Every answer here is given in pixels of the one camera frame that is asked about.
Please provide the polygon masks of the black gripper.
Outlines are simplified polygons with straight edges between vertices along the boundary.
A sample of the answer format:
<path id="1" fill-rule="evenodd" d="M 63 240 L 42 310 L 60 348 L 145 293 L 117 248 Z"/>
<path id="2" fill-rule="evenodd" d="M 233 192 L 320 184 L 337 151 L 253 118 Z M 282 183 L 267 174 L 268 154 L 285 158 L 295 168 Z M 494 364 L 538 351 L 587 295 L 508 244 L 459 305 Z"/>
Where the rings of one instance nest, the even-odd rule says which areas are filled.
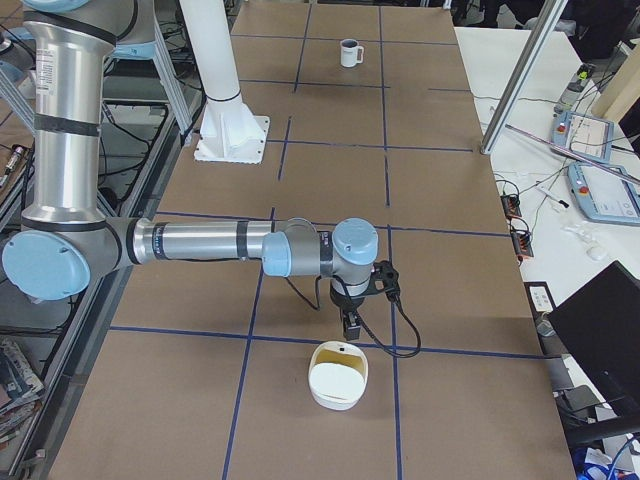
<path id="1" fill-rule="evenodd" d="M 344 339 L 346 341 L 357 341 L 361 332 L 361 317 L 358 313 L 358 308 L 364 303 L 364 299 L 348 297 L 334 287 L 330 288 L 330 299 L 339 309 Z"/>

